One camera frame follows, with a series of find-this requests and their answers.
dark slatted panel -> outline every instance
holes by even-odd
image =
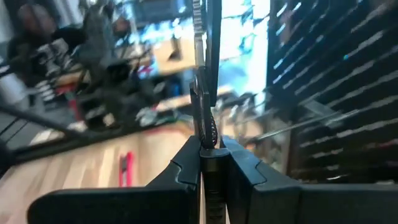
[[[316,124],[292,132],[291,176],[317,182],[397,180],[398,1],[272,4],[267,83],[299,102],[355,111],[338,128]]]

person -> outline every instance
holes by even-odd
[[[7,59],[10,61],[11,68],[28,87],[33,87],[41,81],[45,75],[44,68],[39,63],[39,58],[24,59],[24,61],[30,61],[30,70],[27,70],[27,67],[21,66],[21,64],[12,63],[14,58],[21,56],[21,51],[23,52],[22,55],[27,57],[31,52],[49,41],[62,39],[67,44],[67,52],[71,54],[77,46],[83,44],[86,40],[86,35],[82,29],[74,27],[58,28],[55,20],[43,6],[37,4],[32,7],[27,4],[23,5],[18,10],[18,17],[22,20],[24,32],[9,42]],[[114,30],[126,29],[125,23],[125,21],[118,19],[114,24]]]

table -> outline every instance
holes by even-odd
[[[153,49],[153,58],[158,75],[173,75],[175,73],[195,67],[195,48],[193,45],[193,40],[180,39],[180,48],[182,59],[179,61],[169,60],[169,56],[173,52],[171,40],[165,40],[159,44],[159,47]],[[122,48],[119,48],[117,49],[116,53],[121,56],[122,51]],[[128,47],[125,53],[125,58],[128,58],[130,52],[131,47]],[[131,65],[135,65],[136,63],[136,60],[130,62]],[[145,66],[152,65],[152,59],[150,55],[141,59],[140,64]],[[80,74],[81,72],[75,72],[63,75],[57,80],[57,84],[67,85],[75,83],[79,79]]]
[[[74,126],[84,129],[81,123]],[[254,121],[248,130],[251,137],[262,134]],[[52,134],[40,133],[34,142],[45,141]],[[0,179],[0,223],[25,224],[30,203],[53,190],[117,187],[119,158],[127,152],[135,157],[133,185],[145,186],[166,168],[192,134],[191,128],[178,122],[11,167]],[[233,127],[224,125],[223,134],[233,136]]]

red tool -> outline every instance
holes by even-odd
[[[129,152],[126,156],[120,158],[119,186],[132,187],[132,165],[134,154]]]

wooden floor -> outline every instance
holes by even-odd
[[[248,130],[261,134],[255,123]],[[176,123],[15,166],[0,180],[0,224],[26,223],[30,203],[53,190],[117,187],[119,158],[127,152],[135,157],[133,185],[145,186],[192,134]],[[232,127],[224,126],[223,134],[233,136]]]

